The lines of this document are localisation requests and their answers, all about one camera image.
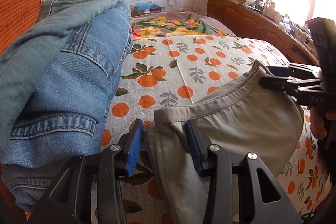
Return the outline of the dark sleeve forearm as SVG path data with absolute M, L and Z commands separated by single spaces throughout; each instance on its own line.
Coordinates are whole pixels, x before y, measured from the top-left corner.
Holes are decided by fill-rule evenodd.
M 335 134 L 335 121 L 327 120 L 325 117 L 324 128 L 327 135 L 322 140 L 318 141 L 318 153 L 321 155 L 325 163 L 326 169 L 329 172 L 330 180 L 335 186 L 335 161 L 336 161 L 336 134 Z

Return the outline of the person's right hand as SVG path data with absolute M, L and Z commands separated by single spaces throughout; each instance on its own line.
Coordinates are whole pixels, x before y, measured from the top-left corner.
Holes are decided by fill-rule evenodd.
M 323 116 L 318 114 L 315 107 L 308 106 L 307 109 L 310 111 L 310 130 L 313 136 L 318 140 L 323 140 L 327 136 L 327 131 L 325 129 L 325 122 L 323 121 Z M 329 121 L 334 121 L 336 119 L 335 109 L 327 110 L 326 118 Z

